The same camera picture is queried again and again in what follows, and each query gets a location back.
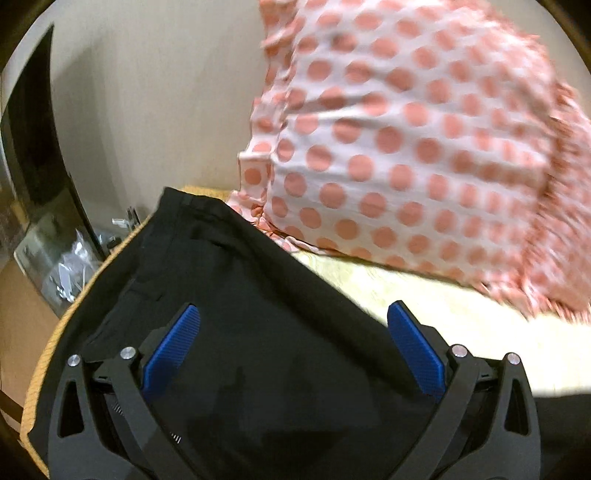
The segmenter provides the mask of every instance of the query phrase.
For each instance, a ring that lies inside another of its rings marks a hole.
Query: screw head
[[[519,365],[521,363],[521,358],[516,353],[510,353],[507,355],[507,360],[511,365]]]
[[[76,365],[78,365],[80,363],[81,360],[82,360],[82,358],[80,357],[80,355],[72,355],[68,359],[68,366],[75,367]]]
[[[464,358],[468,354],[468,349],[463,345],[456,344],[452,346],[452,353],[458,358]]]
[[[123,360],[131,360],[135,357],[136,352],[137,351],[132,346],[126,346],[119,354]]]

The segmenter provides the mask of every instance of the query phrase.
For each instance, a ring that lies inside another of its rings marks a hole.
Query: mattress
[[[388,306],[403,300],[424,325],[448,344],[461,343],[476,356],[522,358],[536,396],[591,391],[591,326],[553,314],[526,319],[471,288],[347,258],[298,252],[295,257],[385,323]]]

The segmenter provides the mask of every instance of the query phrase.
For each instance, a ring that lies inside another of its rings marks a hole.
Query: pink polka dot cloth
[[[229,205],[288,251],[589,320],[591,127],[488,4],[260,0],[269,61]]]

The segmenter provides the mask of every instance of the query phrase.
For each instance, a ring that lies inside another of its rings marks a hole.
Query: black cloth
[[[166,189],[66,327],[29,435],[42,458],[68,356],[95,361],[139,346],[184,303],[199,308],[201,331],[152,409],[207,480],[382,479],[434,410],[383,325],[221,201]],[[572,478],[560,469],[581,465],[587,443],[565,454],[589,431],[591,401],[540,402],[544,474]]]

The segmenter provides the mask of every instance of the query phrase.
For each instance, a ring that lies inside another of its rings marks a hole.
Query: black monitor
[[[51,102],[53,26],[31,53],[0,119],[0,249],[14,257],[57,314],[57,264],[77,238],[104,254],[61,156]]]

